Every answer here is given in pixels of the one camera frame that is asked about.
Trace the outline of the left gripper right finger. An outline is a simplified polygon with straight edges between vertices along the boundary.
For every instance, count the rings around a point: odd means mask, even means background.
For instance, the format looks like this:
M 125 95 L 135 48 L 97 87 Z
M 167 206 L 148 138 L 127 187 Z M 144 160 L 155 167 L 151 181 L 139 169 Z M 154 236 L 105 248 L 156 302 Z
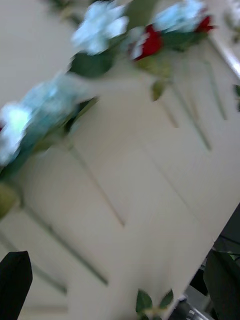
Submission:
M 240 266 L 226 252 L 210 251 L 203 280 L 220 320 L 240 320 Z

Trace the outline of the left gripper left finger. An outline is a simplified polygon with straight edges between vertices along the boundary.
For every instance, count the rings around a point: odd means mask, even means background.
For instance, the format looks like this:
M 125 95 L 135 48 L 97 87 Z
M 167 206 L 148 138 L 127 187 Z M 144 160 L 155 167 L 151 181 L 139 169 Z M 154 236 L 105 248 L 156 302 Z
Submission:
M 9 252 L 0 262 L 0 320 L 18 319 L 32 281 L 29 253 Z

